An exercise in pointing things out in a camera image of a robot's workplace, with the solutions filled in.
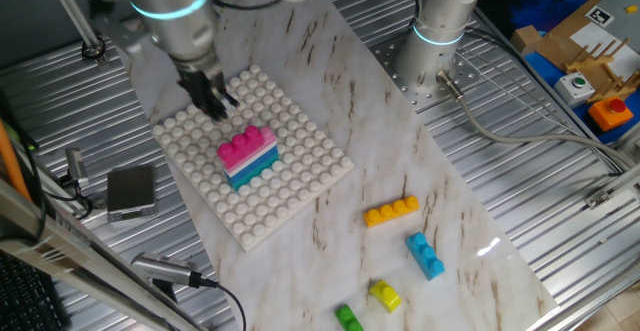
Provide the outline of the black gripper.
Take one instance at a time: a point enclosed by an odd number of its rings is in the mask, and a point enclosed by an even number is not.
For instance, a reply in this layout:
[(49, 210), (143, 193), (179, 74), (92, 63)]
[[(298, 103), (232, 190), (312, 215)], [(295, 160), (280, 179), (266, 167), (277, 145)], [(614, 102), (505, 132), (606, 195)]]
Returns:
[(195, 59), (172, 61), (179, 73), (179, 85), (184, 88), (197, 107), (214, 121), (228, 117), (226, 109), (239, 106), (224, 85), (223, 66), (216, 53), (205, 53)]

